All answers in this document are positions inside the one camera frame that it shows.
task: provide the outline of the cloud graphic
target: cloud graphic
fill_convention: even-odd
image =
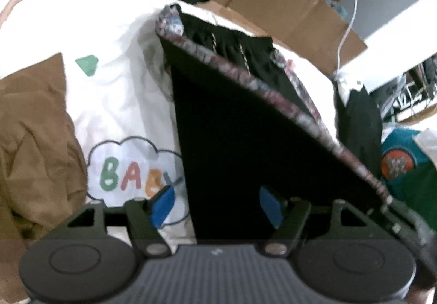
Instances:
[[[121,142],[104,141],[88,157],[88,195],[117,207],[135,197],[151,199],[165,185],[172,190],[160,202],[167,216],[160,227],[181,222],[189,215],[187,189],[181,157],[158,150],[148,139],[133,136]]]

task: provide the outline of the bed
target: bed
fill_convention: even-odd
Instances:
[[[8,2],[0,0],[0,10]],[[220,16],[177,0],[23,0],[0,28],[0,78],[61,52],[66,109],[87,161],[90,199],[104,195],[107,205],[119,206],[136,196],[151,198],[162,187],[162,177],[168,178],[163,181],[180,182],[174,205],[158,226],[174,248],[193,242],[194,231],[182,187],[169,76],[155,34],[159,12],[172,3],[212,24],[244,31]],[[276,48],[296,65],[294,71],[336,139],[331,82],[309,61]],[[138,180],[132,171],[134,163],[142,172],[138,176],[141,189],[127,186]],[[123,190],[121,186],[111,192],[102,190],[102,170],[111,167],[115,167],[119,183],[127,179]],[[110,229],[110,233],[127,238],[120,229]]]

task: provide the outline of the orange circle logo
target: orange circle logo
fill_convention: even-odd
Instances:
[[[393,181],[415,167],[413,157],[405,150],[394,149],[382,157],[382,175],[387,181]]]

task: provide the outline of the teal garment with orange logo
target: teal garment with orange logo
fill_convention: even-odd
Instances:
[[[416,145],[413,137],[420,131],[399,128],[392,131],[382,144],[381,170],[390,192],[404,201],[403,178],[418,165],[431,163]]]

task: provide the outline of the white wall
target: white wall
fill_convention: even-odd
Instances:
[[[349,11],[353,2],[342,0]],[[372,91],[437,52],[437,0],[358,0],[354,30],[368,49],[343,70]]]

